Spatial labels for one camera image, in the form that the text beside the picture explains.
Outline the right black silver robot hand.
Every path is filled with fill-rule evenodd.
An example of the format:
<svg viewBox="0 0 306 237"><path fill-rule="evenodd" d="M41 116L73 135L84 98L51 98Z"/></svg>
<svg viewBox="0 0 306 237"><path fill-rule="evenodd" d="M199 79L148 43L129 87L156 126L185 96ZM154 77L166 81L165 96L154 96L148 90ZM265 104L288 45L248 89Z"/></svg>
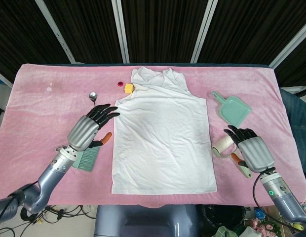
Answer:
<svg viewBox="0 0 306 237"><path fill-rule="evenodd" d="M224 129L224 132L235 143L251 171L262 173L274 167L274 158L271 152L262 137L258 136L253 130L228 125L228 129Z"/></svg>

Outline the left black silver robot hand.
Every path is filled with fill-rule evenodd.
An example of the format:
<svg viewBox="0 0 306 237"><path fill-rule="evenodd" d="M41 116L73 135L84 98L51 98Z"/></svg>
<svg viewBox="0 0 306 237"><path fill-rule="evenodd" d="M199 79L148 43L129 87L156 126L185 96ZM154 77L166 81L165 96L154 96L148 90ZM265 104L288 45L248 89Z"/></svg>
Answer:
<svg viewBox="0 0 306 237"><path fill-rule="evenodd" d="M91 109L70 131L67 137L69 146L78 152L86 150L98 131L112 118L120 115L117 109L117 106L110 104L97 105Z"/></svg>

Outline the green lint roller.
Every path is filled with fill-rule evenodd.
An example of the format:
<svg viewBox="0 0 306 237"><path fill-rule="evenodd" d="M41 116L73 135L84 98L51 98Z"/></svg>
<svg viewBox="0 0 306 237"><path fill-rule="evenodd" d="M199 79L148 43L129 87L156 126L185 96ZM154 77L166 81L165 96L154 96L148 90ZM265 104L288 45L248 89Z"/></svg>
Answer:
<svg viewBox="0 0 306 237"><path fill-rule="evenodd" d="M228 135L212 145L212 152L218 158L231 159L246 178L252 178L250 169L246 166L245 161L240 157L238 147Z"/></svg>

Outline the green hand brush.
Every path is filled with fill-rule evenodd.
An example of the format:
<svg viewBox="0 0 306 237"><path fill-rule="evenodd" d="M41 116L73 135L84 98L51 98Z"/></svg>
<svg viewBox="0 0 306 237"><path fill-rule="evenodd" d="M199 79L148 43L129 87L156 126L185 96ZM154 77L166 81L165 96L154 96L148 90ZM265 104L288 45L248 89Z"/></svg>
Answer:
<svg viewBox="0 0 306 237"><path fill-rule="evenodd" d="M78 157L72 167L87 172L92 172L100 146L87 148L83 152L78 152Z"/></svg>

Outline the white sleeveless shirt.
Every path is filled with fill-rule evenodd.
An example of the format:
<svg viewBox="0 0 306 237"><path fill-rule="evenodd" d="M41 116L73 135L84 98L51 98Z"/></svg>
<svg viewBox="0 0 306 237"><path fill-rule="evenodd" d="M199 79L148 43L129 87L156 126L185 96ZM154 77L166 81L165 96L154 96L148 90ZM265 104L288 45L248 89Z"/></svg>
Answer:
<svg viewBox="0 0 306 237"><path fill-rule="evenodd" d="M216 192L206 99L192 95L172 69L140 67L131 82L134 91L116 101L112 193Z"/></svg>

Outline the pink fleece table cloth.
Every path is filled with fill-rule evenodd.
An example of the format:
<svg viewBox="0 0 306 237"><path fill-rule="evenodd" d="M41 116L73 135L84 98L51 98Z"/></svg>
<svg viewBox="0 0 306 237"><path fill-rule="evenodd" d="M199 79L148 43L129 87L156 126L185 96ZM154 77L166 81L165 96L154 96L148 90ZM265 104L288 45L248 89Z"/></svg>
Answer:
<svg viewBox="0 0 306 237"><path fill-rule="evenodd" d="M132 66L42 66L19 69L0 127L0 199L34 182L56 156L55 148L67 142L77 121L93 104L114 104L125 96L117 83L131 81ZM272 153L277 171L299 201L306 199L306 180L300 163L275 73L261 66L181 66L189 91L207 100L210 138L221 139L226 123L218 115L212 91L238 96L252 108L242 127L254 130ZM213 158L217 191L197 195L114 195L113 142L102 146L91 173L70 169L53 191L50 204L166 204L260 205L272 201L263 186L245 178L231 159Z"/></svg>

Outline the green plastic dustpan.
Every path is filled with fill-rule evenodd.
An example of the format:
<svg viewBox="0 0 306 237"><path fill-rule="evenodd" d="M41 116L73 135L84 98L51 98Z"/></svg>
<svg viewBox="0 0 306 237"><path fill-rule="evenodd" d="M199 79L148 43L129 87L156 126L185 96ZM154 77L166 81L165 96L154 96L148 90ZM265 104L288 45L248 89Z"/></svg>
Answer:
<svg viewBox="0 0 306 237"><path fill-rule="evenodd" d="M212 96L220 103L219 115L229 125L240 127L252 109L236 96L224 98L216 91L212 91Z"/></svg>

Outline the blue jeans leg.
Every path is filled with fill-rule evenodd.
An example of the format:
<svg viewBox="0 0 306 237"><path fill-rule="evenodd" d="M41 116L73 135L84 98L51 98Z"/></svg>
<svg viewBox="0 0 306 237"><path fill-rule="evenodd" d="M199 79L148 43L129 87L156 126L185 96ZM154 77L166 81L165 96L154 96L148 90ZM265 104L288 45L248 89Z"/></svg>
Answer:
<svg viewBox="0 0 306 237"><path fill-rule="evenodd" d="M296 141L303 172L306 173L306 102L283 89L280 89L280 94Z"/></svg>

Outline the black bin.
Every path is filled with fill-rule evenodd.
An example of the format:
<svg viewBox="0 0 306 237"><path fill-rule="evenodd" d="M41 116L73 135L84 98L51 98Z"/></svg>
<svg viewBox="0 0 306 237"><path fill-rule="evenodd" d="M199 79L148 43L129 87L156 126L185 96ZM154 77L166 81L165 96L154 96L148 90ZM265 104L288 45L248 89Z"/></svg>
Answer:
<svg viewBox="0 0 306 237"><path fill-rule="evenodd" d="M245 217L244 206L238 205L201 205L200 211L202 224L210 232L215 232L221 226L232 230Z"/></svg>

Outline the pink artificial flowers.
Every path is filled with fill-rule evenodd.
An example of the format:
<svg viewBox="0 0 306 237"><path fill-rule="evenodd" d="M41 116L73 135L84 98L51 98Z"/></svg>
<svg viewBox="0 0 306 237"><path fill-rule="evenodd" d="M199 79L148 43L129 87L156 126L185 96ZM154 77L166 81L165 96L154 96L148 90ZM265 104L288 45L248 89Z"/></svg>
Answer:
<svg viewBox="0 0 306 237"><path fill-rule="evenodd" d="M265 220L259 220L258 218L251 219L250 226L255 231L261 233L261 237L278 237L275 228Z"/></svg>

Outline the green checked cloth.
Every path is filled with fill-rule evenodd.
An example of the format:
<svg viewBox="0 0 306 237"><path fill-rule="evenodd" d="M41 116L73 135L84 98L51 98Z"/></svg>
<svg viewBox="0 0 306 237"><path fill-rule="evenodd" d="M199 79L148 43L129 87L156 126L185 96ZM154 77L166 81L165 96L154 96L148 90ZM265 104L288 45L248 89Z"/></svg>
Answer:
<svg viewBox="0 0 306 237"><path fill-rule="evenodd" d="M225 226L220 226L212 237L238 237L238 235Z"/></svg>

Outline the blue-grey robot torso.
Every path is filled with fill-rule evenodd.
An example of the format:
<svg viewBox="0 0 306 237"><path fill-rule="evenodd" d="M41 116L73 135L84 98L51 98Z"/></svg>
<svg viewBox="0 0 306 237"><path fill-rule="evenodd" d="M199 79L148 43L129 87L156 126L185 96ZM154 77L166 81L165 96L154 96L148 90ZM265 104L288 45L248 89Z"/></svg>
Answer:
<svg viewBox="0 0 306 237"><path fill-rule="evenodd" d="M94 237L200 237L193 204L148 208L140 205L99 205Z"/></svg>

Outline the white partition post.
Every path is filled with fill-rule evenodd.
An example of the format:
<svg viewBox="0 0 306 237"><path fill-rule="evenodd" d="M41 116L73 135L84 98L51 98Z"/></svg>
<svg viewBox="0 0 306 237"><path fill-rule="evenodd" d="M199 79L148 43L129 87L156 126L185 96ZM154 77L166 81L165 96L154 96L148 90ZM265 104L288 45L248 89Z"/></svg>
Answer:
<svg viewBox="0 0 306 237"><path fill-rule="evenodd" d="M7 86L9 86L10 88L13 87L13 83L10 82L6 77L4 77L1 73L0 73L0 80L5 83Z"/></svg>
<svg viewBox="0 0 306 237"><path fill-rule="evenodd" d="M304 26L295 34L295 36L286 44L286 46L279 52L274 60L269 64L269 67L276 69L293 51L296 49L301 42L306 38L306 23Z"/></svg>
<svg viewBox="0 0 306 237"><path fill-rule="evenodd" d="M122 3L121 0L111 0L111 1L115 17L115 25L119 40L122 61L124 64L128 64L130 63L130 59L129 59L128 45L127 45Z"/></svg>
<svg viewBox="0 0 306 237"><path fill-rule="evenodd" d="M217 4L218 0L208 0L207 2L190 63L198 62Z"/></svg>
<svg viewBox="0 0 306 237"><path fill-rule="evenodd" d="M56 36L60 46L62 47L64 53L66 54L69 62L71 64L76 64L76 60L68 47L64 37L62 36L55 20L53 19L48 7L46 6L44 0L35 0L38 8L40 9L41 13L43 14L45 20L47 21L48 25L50 26L51 30L53 31L54 35Z"/></svg>

